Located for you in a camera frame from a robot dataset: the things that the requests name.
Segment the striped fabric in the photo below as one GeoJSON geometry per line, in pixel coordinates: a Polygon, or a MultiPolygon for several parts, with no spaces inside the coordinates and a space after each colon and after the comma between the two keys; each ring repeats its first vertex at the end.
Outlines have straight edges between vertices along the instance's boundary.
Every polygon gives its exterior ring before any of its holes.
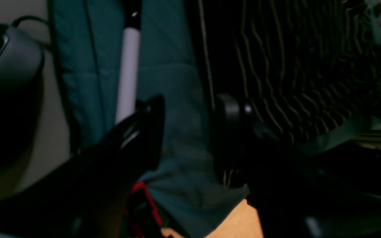
{"type": "Polygon", "coordinates": [[[241,93],[292,145],[361,110],[381,114],[381,55],[359,0],[241,0],[233,28],[241,93]]]}

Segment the black cable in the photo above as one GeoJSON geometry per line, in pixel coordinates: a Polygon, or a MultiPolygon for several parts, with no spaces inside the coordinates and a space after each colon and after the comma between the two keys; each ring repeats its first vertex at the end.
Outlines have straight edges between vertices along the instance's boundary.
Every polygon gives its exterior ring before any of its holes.
{"type": "Polygon", "coordinates": [[[15,21],[13,21],[12,26],[18,27],[21,22],[27,21],[27,20],[39,21],[39,22],[44,23],[47,26],[51,26],[51,24],[47,20],[44,20],[42,18],[38,18],[35,16],[23,16],[21,18],[18,18],[15,21]]]}

